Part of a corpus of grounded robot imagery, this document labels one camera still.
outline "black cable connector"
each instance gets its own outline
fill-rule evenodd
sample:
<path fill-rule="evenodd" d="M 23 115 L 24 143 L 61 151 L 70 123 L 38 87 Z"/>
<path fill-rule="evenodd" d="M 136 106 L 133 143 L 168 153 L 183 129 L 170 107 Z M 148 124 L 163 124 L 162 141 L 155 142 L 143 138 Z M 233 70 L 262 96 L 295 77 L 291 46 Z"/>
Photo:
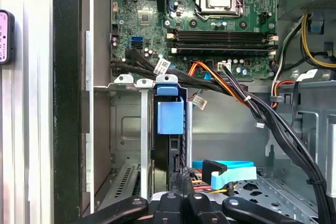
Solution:
<path fill-rule="evenodd" d="M 205 160 L 202 165 L 202 180 L 211 185 L 211 173 L 219 172 L 219 175 L 227 171 L 227 166 L 218 162 Z"/>

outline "red wire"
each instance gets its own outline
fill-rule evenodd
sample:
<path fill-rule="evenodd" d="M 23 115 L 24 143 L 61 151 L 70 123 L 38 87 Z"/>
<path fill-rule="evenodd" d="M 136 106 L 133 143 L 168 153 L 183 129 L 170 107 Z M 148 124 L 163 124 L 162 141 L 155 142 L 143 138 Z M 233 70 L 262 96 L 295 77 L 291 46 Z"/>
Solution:
<path fill-rule="evenodd" d="M 211 186 L 194 186 L 195 190 L 206 190 L 206 189 L 211 189 Z"/>

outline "ventilation slot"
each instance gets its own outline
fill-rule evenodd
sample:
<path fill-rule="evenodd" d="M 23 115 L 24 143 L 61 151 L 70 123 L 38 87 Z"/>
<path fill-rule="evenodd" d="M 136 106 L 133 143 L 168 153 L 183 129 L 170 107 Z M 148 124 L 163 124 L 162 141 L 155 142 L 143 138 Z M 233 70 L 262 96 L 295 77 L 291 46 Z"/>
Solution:
<path fill-rule="evenodd" d="M 118 197 L 121 195 L 122 191 L 124 190 L 124 187 L 125 187 L 125 185 L 126 185 L 126 182 L 127 182 L 127 180 L 129 179 L 129 177 L 130 177 L 131 171 L 132 171 L 132 167 L 128 167 L 128 168 L 126 169 L 126 172 L 125 172 L 125 174 L 124 174 L 124 176 L 123 176 L 123 178 L 122 178 L 122 181 L 121 181 L 121 183 L 120 183 L 120 185 L 119 185 L 119 188 L 118 188 L 118 190 L 117 190 L 117 193 L 116 193 L 115 196 L 114 196 L 115 198 L 118 198 Z"/>
<path fill-rule="evenodd" d="M 311 0 L 306 3 L 303 10 L 336 10 L 336 0 Z"/>

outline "capacitor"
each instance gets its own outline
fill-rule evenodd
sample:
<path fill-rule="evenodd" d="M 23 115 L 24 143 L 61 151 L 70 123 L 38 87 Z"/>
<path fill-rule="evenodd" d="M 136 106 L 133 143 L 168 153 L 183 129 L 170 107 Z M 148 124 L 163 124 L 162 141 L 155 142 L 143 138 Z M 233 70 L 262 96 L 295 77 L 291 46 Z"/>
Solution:
<path fill-rule="evenodd" d="M 174 10 L 176 10 L 179 7 L 179 3 L 176 1 L 174 2 Z"/>

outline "cable bundle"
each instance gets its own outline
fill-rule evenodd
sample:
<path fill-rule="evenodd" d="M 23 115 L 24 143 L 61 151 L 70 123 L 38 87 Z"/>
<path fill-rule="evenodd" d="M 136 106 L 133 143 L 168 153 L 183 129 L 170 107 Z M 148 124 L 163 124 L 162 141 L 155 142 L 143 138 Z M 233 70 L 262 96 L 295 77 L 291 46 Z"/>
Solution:
<path fill-rule="evenodd" d="M 111 66 L 155 80 L 156 75 L 153 73 L 155 66 L 144 59 L 136 49 L 128 50 L 127 57 L 132 58 L 136 66 L 127 65 L 118 60 L 112 60 Z M 208 71 L 214 80 L 206 81 L 194 78 L 193 75 L 197 67 L 202 67 Z M 293 128 L 267 103 L 255 95 L 244 91 L 237 79 L 226 67 L 222 68 L 222 72 L 226 75 L 229 83 L 211 66 L 207 66 L 199 61 L 192 65 L 188 74 L 172 67 L 169 67 L 167 70 L 168 74 L 176 75 L 180 85 L 184 87 L 209 89 L 230 95 L 239 103 L 250 108 L 254 118 L 263 121 L 268 126 L 283 151 L 308 175 L 309 180 L 307 182 L 313 186 L 317 199 L 319 222 L 323 224 L 336 223 L 333 201 L 326 196 L 327 186 L 325 178 Z"/>

